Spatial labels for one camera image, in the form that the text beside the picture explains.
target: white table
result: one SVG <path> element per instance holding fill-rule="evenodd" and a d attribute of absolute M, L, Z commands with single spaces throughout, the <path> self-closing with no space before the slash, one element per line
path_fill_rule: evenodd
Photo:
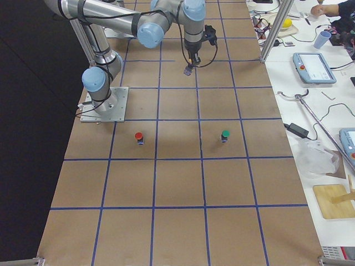
<path fill-rule="evenodd" d="M 295 5 L 300 12 L 309 13 L 311 7 L 316 5 L 315 0 L 300 1 L 295 0 Z M 315 27 L 320 24 L 329 24 L 325 16 L 316 19 L 308 18 L 311 25 L 308 25 L 304 19 L 293 21 L 294 25 L 299 29 L 295 37 L 299 40 L 312 40 L 315 36 Z M 298 42 L 292 37 L 283 38 L 285 41 L 292 41 L 296 46 L 284 47 L 280 44 L 278 47 L 271 49 L 270 55 L 266 60 L 266 68 L 270 77 L 272 87 L 275 94 L 282 91 L 284 94 L 292 96 L 295 94 L 304 94 L 306 85 L 301 82 L 299 75 L 295 70 L 292 62 L 293 53 L 315 53 L 320 52 L 325 57 L 330 67 L 338 67 L 340 65 L 351 62 L 351 58 L 343 47 L 333 47 L 330 42 L 327 42 L 321 49 L 315 49 L 313 43 Z M 350 81 L 351 76 L 355 76 L 355 64 L 333 72 L 337 82 L 331 86 L 310 86 L 310 94 L 305 97 L 306 103 L 321 118 L 327 113 L 328 107 L 337 103 L 345 103 L 350 109 L 355 111 L 355 87 Z M 322 92 L 327 94 L 330 100 L 325 97 Z M 315 134 L 312 125 L 315 123 L 311 115 L 297 101 L 287 101 L 285 98 L 276 95 L 276 101 L 280 109 L 282 120 L 284 123 L 294 123 L 298 126 L 307 129 L 310 138 L 314 138 Z M 324 125 L 338 140 L 339 130 L 344 127 L 355 127 L 355 117 L 347 111 L 344 106 L 335 106 L 331 108 L 330 114 L 323 120 Z M 316 126 L 318 139 L 331 150 L 336 148 Z M 287 132 L 288 139 L 291 145 L 292 152 L 295 156 L 295 161 L 298 169 L 301 169 L 300 162 L 297 162 L 297 155 L 300 153 L 299 140 L 300 138 L 294 134 Z M 346 172 L 351 173 L 345 165 Z M 348 187 L 348 181 L 340 178 L 321 176 L 314 174 L 305 174 L 300 172 L 300 178 L 305 191 L 307 202 L 311 211 L 311 215 L 316 227 L 321 246 L 324 247 L 355 247 L 355 218 L 353 219 L 329 219 L 322 217 L 317 200 L 313 193 L 314 185 L 328 184 L 343 184 Z"/>

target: grid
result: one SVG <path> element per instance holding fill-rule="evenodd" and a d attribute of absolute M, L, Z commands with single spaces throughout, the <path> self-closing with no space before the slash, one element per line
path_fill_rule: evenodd
<path fill-rule="evenodd" d="M 317 264 L 321 248 L 246 5 L 206 9 L 220 51 L 184 80 L 176 28 L 152 51 L 111 43 L 125 55 L 113 86 L 131 85 L 127 119 L 74 123 L 39 249 L 50 265 Z M 137 131 L 141 147 L 131 141 Z"/>

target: red bottle cap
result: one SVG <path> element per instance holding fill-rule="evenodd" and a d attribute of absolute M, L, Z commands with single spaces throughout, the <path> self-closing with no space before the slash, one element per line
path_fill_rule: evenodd
<path fill-rule="evenodd" d="M 141 140 L 143 138 L 143 134 L 141 132 L 137 132 L 134 137 L 136 140 Z"/>

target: blue cup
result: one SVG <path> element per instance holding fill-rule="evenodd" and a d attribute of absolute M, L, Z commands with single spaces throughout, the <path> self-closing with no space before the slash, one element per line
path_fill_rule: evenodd
<path fill-rule="evenodd" d="M 314 47 L 319 49 L 320 47 L 322 47 L 328 40 L 329 38 L 332 36 L 332 34 L 330 32 L 326 32 L 325 30 L 323 30 L 322 32 L 320 32 L 320 34 L 318 35 L 315 43 L 314 43 Z"/>

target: plastic cup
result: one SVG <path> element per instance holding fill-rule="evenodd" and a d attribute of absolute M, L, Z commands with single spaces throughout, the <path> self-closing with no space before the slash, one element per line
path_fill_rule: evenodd
<path fill-rule="evenodd" d="M 246 2 L 246 5 L 248 6 L 249 13 L 250 14 L 254 13 L 256 3 L 254 1 L 249 1 L 249 2 Z"/>
<path fill-rule="evenodd" d="M 320 47 L 322 47 L 328 40 L 329 38 L 332 36 L 332 34 L 330 32 L 326 32 L 326 31 L 322 31 L 320 32 L 320 34 L 318 35 L 315 43 L 314 43 L 314 47 L 319 49 Z"/>

